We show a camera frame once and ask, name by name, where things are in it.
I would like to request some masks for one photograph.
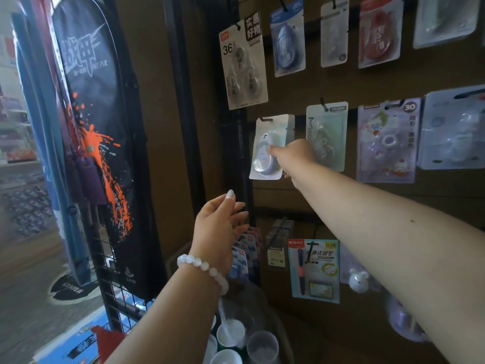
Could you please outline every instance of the forearm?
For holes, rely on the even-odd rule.
[[[485,327],[478,308],[485,304],[479,287],[485,286],[485,234],[325,167],[302,166],[295,185],[331,232],[414,314],[449,360],[474,362]]]
[[[183,264],[107,363],[201,363],[219,293],[208,272]]]

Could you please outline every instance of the purple packaging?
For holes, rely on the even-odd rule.
[[[421,98],[360,106],[357,132],[357,181],[412,184]]]

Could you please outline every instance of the finger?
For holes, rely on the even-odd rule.
[[[222,194],[222,195],[218,196],[217,198],[210,200],[209,202],[204,204],[204,206],[200,210],[198,216],[200,215],[200,216],[203,216],[203,217],[207,217],[207,216],[213,214],[219,208],[219,206],[222,204],[224,199],[226,199],[226,195]]]
[[[284,147],[278,147],[278,146],[270,146],[270,149],[268,150],[268,153],[271,154],[272,156],[275,156],[278,158],[283,154]]]
[[[232,211],[232,214],[238,213],[245,206],[246,206],[245,202],[236,202],[236,205],[234,206],[234,210]]]
[[[242,233],[248,231],[249,225],[242,225],[242,226],[237,226],[232,232],[234,233],[234,237],[238,239]]]
[[[244,220],[247,217],[248,214],[249,214],[249,212],[247,212],[247,211],[239,212],[239,213],[232,215],[229,220],[231,221],[231,224],[233,226],[238,226],[239,222]]]
[[[232,215],[232,211],[236,206],[236,196],[234,195],[233,190],[229,190],[226,194],[226,198],[222,201],[219,208],[217,208],[216,212],[219,214],[223,219],[229,220]]]

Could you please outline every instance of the orange paint splash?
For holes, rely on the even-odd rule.
[[[106,197],[113,209],[114,224],[120,230],[122,239],[131,231],[133,222],[128,209],[128,202],[125,199],[123,190],[118,182],[113,178],[109,165],[106,163],[106,147],[109,144],[119,147],[118,143],[113,143],[113,138],[94,131],[94,125],[89,125],[88,130],[80,127],[82,131],[82,141],[84,150],[88,156],[94,158],[98,166],[102,169],[104,177],[104,187]]]

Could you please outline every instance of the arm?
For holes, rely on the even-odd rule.
[[[208,202],[197,215],[190,254],[226,275],[232,266],[231,246],[248,225],[237,226],[247,212],[229,191]],[[126,363],[202,362],[220,294],[209,273],[183,264],[167,282],[143,319],[107,361]]]
[[[270,153],[325,225],[452,363],[485,356],[485,233],[315,163],[306,140]]]

